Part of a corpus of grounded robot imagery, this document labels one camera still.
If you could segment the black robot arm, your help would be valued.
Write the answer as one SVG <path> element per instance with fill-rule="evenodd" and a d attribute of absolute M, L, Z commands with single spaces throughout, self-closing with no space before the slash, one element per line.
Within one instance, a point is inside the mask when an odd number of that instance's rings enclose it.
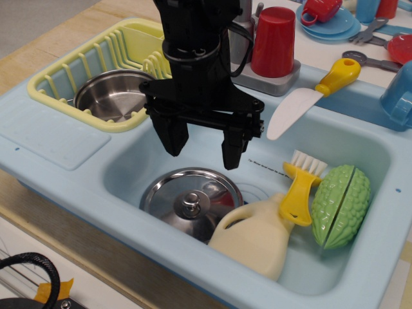
<path fill-rule="evenodd" d="M 178 156 L 189 138 L 187 126 L 219 129 L 223 164 L 235 169 L 248 142 L 263 131 L 264 103 L 232 82 L 241 70 L 230 67 L 229 33 L 254 45 L 253 36 L 235 19 L 239 1 L 157 1 L 162 21 L 162 49 L 170 79 L 140 85 L 145 109 L 165 150 Z"/>

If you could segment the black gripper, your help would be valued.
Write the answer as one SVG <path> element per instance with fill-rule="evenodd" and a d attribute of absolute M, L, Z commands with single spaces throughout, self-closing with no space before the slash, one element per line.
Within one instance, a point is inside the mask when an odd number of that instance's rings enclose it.
<path fill-rule="evenodd" d="M 229 50 L 168 48 L 164 55 L 172 77 L 144 82 L 140 91 L 165 150 L 180 154 L 189 138 L 188 123 L 219 129 L 224 167 L 238 168 L 247 139 L 262 134 L 264 104 L 232 83 Z"/>

